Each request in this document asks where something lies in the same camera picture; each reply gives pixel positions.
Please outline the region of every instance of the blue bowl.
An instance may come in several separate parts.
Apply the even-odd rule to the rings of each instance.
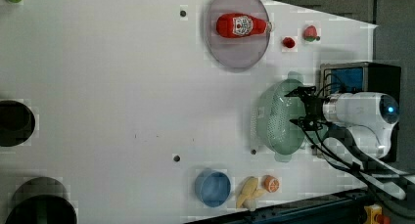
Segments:
[[[204,204],[217,207],[228,199],[231,192],[231,182],[228,176],[222,172],[206,170],[196,179],[195,192]]]

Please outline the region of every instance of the gray plate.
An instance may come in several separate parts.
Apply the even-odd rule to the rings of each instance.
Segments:
[[[260,0],[213,0],[206,14],[205,32],[213,56],[228,67],[252,67],[265,54],[269,33],[237,39],[221,37],[216,32],[216,21],[228,13],[243,13],[269,21],[265,7]]]

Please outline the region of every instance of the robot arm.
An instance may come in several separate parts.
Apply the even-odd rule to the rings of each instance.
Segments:
[[[286,95],[300,97],[307,114],[291,122],[306,136],[306,131],[316,131],[317,125],[328,125],[321,148],[317,148],[333,167],[350,173],[376,194],[415,203],[415,176],[379,160],[391,148],[392,129],[399,120],[397,102],[391,96],[368,92],[320,98],[314,90],[302,87]]]
[[[399,121],[398,105],[391,96],[368,92],[331,95],[323,105],[323,114],[327,121],[336,125],[360,125],[371,130],[376,143],[368,144],[370,146],[363,151],[366,154],[381,158],[391,149],[392,130]],[[356,140],[372,136],[360,131]]]

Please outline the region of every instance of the white table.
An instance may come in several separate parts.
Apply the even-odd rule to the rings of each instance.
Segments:
[[[276,24],[263,59],[222,67],[201,29],[209,0],[24,0],[0,5],[0,97],[38,114],[30,142],[0,148],[0,207],[29,177],[61,180],[79,223],[180,223],[233,213],[248,176],[280,190],[258,206],[362,186],[297,151],[277,163],[250,154],[253,102],[290,70],[314,84],[322,63],[371,61],[373,25],[262,0]],[[187,20],[179,16],[187,11]],[[313,21],[320,44],[281,52],[281,36]],[[180,162],[173,156],[180,155]],[[232,196],[207,208],[193,192],[201,169],[226,171]]]

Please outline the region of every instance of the orange fruit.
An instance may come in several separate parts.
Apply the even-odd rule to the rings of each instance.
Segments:
[[[278,179],[274,178],[273,176],[267,175],[265,181],[263,182],[263,186],[266,191],[274,193],[280,187],[280,183],[278,182]]]

